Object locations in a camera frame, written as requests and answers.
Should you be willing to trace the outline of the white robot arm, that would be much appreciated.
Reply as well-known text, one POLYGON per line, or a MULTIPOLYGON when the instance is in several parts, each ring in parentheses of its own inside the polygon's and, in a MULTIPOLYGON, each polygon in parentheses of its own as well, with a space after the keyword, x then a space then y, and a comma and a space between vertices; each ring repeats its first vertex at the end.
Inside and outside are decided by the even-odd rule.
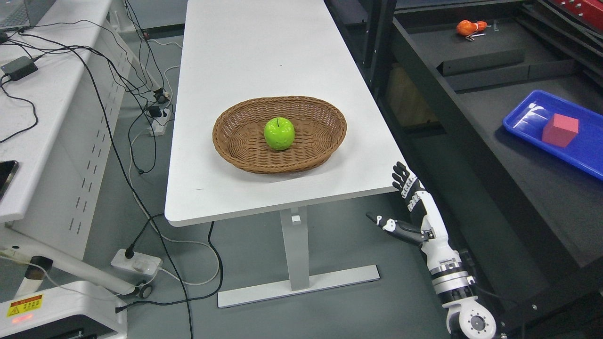
POLYGON ((432 284, 446 309, 446 327, 452 339, 493 339, 497 334, 492 313, 478 302, 474 278, 461 266, 432 274, 432 284))

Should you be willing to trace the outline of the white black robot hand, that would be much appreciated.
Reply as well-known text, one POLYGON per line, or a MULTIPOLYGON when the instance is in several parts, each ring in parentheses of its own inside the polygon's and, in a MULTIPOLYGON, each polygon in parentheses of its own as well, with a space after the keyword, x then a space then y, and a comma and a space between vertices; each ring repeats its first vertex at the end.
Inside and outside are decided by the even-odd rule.
POLYGON ((409 212, 411 221, 370 212, 366 216, 390 236, 419 247, 426 256, 429 272, 436 277, 460 272, 463 269, 460 255, 448 242, 448 231, 433 196, 401 162, 394 165, 392 178, 392 185, 403 198, 402 206, 409 212))

